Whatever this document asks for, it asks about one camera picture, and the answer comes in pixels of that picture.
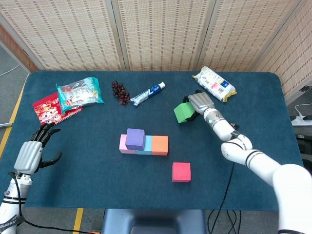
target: toothpaste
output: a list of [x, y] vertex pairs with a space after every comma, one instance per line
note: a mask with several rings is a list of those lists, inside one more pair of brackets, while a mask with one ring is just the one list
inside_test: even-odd
[[164, 82], [156, 84], [145, 92], [135, 96], [134, 98], [131, 98], [130, 101], [133, 103], [134, 106], [137, 106], [149, 97], [159, 93], [164, 87], [166, 87]]
[[230, 96], [237, 93], [234, 86], [208, 67], [203, 67], [193, 78], [219, 101], [226, 102]]

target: pink block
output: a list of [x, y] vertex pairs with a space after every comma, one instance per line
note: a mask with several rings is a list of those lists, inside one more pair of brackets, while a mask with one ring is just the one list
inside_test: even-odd
[[120, 143], [119, 143], [119, 150], [123, 154], [136, 154], [137, 152], [135, 150], [128, 150], [126, 147], [126, 134], [121, 134], [120, 135]]
[[172, 182], [190, 182], [191, 164], [189, 162], [174, 162], [172, 164]]

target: red packet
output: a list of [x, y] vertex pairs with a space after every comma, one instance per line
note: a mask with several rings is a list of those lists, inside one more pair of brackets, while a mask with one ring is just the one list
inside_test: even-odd
[[58, 124], [82, 110], [82, 107], [79, 107], [62, 114], [57, 92], [35, 102], [33, 106], [41, 124], [52, 122]]

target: blue tablecloth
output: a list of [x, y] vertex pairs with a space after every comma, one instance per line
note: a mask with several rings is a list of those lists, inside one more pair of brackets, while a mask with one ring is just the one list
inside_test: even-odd
[[[32, 104], [65, 85], [88, 76], [99, 79], [105, 104], [83, 108], [60, 123], [44, 149], [44, 160], [62, 151], [54, 166], [39, 170], [26, 205], [31, 207], [216, 209], [232, 163], [221, 154], [221, 141], [202, 117], [178, 124], [173, 109], [185, 95], [202, 89], [196, 72], [36, 72], [25, 85], [19, 111], [0, 162], [0, 191], [10, 181], [20, 147], [38, 128]], [[301, 165], [299, 149], [279, 78], [272, 73], [219, 73], [237, 89], [227, 103], [212, 98], [230, 122], [240, 125], [259, 149], [281, 164]], [[131, 96], [156, 83], [166, 88], [138, 107], [120, 106], [111, 82], [117, 80]], [[147, 135], [168, 135], [168, 156], [123, 155], [120, 134], [127, 128]], [[172, 163], [190, 162], [192, 181], [172, 183]], [[245, 166], [235, 166], [224, 209], [275, 210], [273, 188]]]

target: green block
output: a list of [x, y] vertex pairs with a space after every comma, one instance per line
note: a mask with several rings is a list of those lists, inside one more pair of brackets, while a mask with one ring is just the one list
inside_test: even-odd
[[183, 123], [187, 118], [191, 117], [195, 112], [193, 106], [189, 102], [181, 103], [175, 109], [175, 117], [178, 123]]

